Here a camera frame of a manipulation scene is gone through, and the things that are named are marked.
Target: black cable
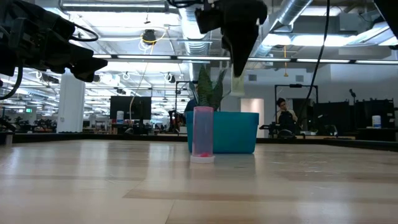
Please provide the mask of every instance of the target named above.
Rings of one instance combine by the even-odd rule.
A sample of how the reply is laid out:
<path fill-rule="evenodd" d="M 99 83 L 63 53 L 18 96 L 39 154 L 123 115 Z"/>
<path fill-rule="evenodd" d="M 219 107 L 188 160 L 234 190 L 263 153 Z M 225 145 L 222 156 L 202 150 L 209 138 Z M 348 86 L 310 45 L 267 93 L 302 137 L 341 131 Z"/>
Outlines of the black cable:
<path fill-rule="evenodd" d="M 77 28 L 80 28 L 80 29 L 82 29 L 82 30 L 84 30 L 84 31 L 87 31 L 87 32 L 93 34 L 95 37 L 94 37 L 94 38 L 91 38 L 91 39 L 81 39 L 81 38 L 79 38 L 79 37 L 71 36 L 71 37 L 70 37 L 71 40 L 80 41 L 80 42 L 93 42 L 93 41 L 97 41 L 97 40 L 99 39 L 98 34 L 96 34 L 95 32 L 93 32 L 93 31 L 91 31 L 91 30 L 89 30 L 89 29 L 87 29 L 87 28 L 84 28 L 84 27 L 82 27 L 82 26 L 80 26 L 80 25 L 78 25 L 78 24 L 74 24 L 74 25 L 75 25 Z"/>
<path fill-rule="evenodd" d="M 0 31 L 9 39 L 10 38 L 10 33 L 7 32 L 7 30 L 0 26 Z"/>
<path fill-rule="evenodd" d="M 366 20 L 365 17 L 363 17 L 361 14 L 358 14 L 358 16 L 359 16 L 360 18 L 362 18 L 362 20 L 365 21 L 365 22 L 373 23 L 373 21 L 368 21 L 368 20 Z"/>
<path fill-rule="evenodd" d="M 18 77 L 17 77 L 17 81 L 15 82 L 14 87 L 7 95 L 0 96 L 0 100 L 6 100 L 15 94 L 15 92 L 18 90 L 19 86 L 21 85 L 23 74 L 24 74 L 24 64 L 22 62 L 20 62 L 19 66 L 18 66 Z"/>
<path fill-rule="evenodd" d="M 327 4 L 326 4 L 326 23 L 325 23 L 325 33 L 323 34 L 323 45 L 321 46 L 321 50 L 319 52 L 317 64 L 315 65 L 315 70 L 313 71 L 311 85 L 310 85 L 310 90 L 308 91 L 308 95 L 307 95 L 305 101 L 303 102 L 303 105 L 300 108 L 300 112 L 298 113 L 298 118 L 301 117 L 301 114 L 303 113 L 303 109 L 307 105 L 308 99 L 311 96 L 313 84 L 315 82 L 315 77 L 317 76 L 318 67 L 319 67 L 319 64 L 320 64 L 320 61 L 321 61 L 321 58 L 322 58 L 322 55 L 323 55 L 323 50 L 325 49 L 326 38 L 328 37 L 329 19 L 330 19 L 330 0 L 327 0 Z"/>

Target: computer screen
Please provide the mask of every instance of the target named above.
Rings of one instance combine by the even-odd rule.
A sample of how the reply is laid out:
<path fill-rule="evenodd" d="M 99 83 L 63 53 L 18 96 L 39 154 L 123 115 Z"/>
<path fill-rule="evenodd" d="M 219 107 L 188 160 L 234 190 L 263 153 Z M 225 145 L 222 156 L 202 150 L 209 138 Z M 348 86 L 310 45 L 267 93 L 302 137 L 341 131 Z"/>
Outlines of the computer screen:
<path fill-rule="evenodd" d="M 112 96 L 110 118 L 116 119 L 118 111 L 124 112 L 124 119 L 130 119 L 129 106 L 132 96 Z M 131 105 L 131 119 L 151 119 L 152 98 L 136 96 Z"/>

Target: snake plant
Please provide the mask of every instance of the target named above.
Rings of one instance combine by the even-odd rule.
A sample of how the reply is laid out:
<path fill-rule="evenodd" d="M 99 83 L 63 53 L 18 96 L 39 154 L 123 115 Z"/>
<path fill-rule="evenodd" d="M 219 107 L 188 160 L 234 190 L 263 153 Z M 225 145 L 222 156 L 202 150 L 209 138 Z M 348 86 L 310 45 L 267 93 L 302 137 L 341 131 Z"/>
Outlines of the snake plant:
<path fill-rule="evenodd" d="M 223 80 L 226 70 L 223 70 L 218 75 L 215 87 L 211 82 L 209 72 L 202 66 L 199 71 L 198 78 L 198 93 L 196 93 L 193 83 L 190 83 L 190 89 L 194 92 L 195 100 L 198 106 L 210 106 L 215 111 L 218 110 L 223 99 Z"/>

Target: teal planter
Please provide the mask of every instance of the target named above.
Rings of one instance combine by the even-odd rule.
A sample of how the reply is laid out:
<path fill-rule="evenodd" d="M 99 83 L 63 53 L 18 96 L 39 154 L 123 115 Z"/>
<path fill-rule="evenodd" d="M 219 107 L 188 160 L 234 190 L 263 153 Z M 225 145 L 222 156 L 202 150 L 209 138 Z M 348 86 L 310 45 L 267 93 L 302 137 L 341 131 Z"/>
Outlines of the teal planter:
<path fill-rule="evenodd" d="M 258 125 L 258 113 L 215 112 L 213 153 L 253 153 Z M 187 131 L 189 151 L 192 153 L 193 112 L 187 113 Z"/>

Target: ceiling light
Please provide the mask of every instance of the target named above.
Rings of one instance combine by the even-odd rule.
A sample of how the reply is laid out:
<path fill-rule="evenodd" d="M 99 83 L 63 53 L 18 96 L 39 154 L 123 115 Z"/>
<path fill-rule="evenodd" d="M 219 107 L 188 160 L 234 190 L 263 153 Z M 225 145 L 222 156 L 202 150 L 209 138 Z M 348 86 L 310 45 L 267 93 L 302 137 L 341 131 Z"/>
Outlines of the ceiling light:
<path fill-rule="evenodd" d="M 1 80 L 1 81 L 4 82 L 4 83 L 8 83 L 8 84 L 11 84 L 11 85 L 15 85 L 15 82 L 10 81 L 10 80 Z"/>
<path fill-rule="evenodd" d="M 355 63 L 358 64 L 368 64 L 368 65 L 398 65 L 398 60 L 357 60 Z"/>
<path fill-rule="evenodd" d="M 49 102 L 44 102 L 46 105 L 51 105 L 51 106 L 57 106 L 57 104 L 56 103 L 49 103 Z"/>
<path fill-rule="evenodd" d="M 110 55 L 94 55 L 94 58 L 112 58 Z"/>
<path fill-rule="evenodd" d="M 103 102 L 100 102 L 100 101 L 86 101 L 85 103 L 90 104 L 90 105 L 96 105 L 96 104 L 102 105 L 103 104 Z"/>
<path fill-rule="evenodd" d="M 250 62 L 289 62 L 290 58 L 249 58 Z"/>
<path fill-rule="evenodd" d="M 262 41 L 263 45 L 290 45 L 291 39 L 287 35 L 268 34 L 267 37 Z"/>
<path fill-rule="evenodd" d="M 177 60 L 220 60 L 220 61 L 229 61 L 229 57 L 177 56 Z"/>
<path fill-rule="evenodd" d="M 346 45 L 350 40 L 350 37 L 328 35 L 325 41 L 325 46 L 341 47 Z M 294 37 L 292 45 L 319 47 L 323 45 L 323 35 L 298 35 Z"/>
<path fill-rule="evenodd" d="M 152 5 L 152 4 L 98 4 L 98 3 L 65 3 L 62 4 L 63 7 L 142 7 L 142 8 L 160 8 L 164 7 L 163 5 Z"/>
<path fill-rule="evenodd" d="M 18 93 L 18 94 L 23 94 L 23 95 L 28 95 L 28 94 L 29 94 L 28 91 L 26 91 L 26 90 L 21 90 L 20 88 L 17 89 L 16 93 Z"/>
<path fill-rule="evenodd" d="M 384 41 L 383 43 L 379 44 L 380 46 L 395 46 L 398 45 L 397 37 L 391 37 L 389 40 Z"/>
<path fill-rule="evenodd" d="M 390 29 L 386 22 L 380 22 L 375 24 L 374 27 L 366 32 L 360 33 L 357 36 L 353 36 L 349 40 L 349 44 L 363 44 L 366 43 L 368 40 L 372 39 L 373 37 L 385 32 L 386 30 Z"/>
<path fill-rule="evenodd" d="M 156 55 L 118 55 L 118 58 L 121 59 L 162 59 L 162 60 L 170 60 L 170 56 L 156 56 Z"/>
<path fill-rule="evenodd" d="M 318 59 L 297 59 L 297 62 L 317 63 Z M 348 63 L 349 60 L 321 59 L 320 63 Z"/>
<path fill-rule="evenodd" d="M 4 107 L 9 109 L 25 109 L 25 106 L 4 106 Z"/>

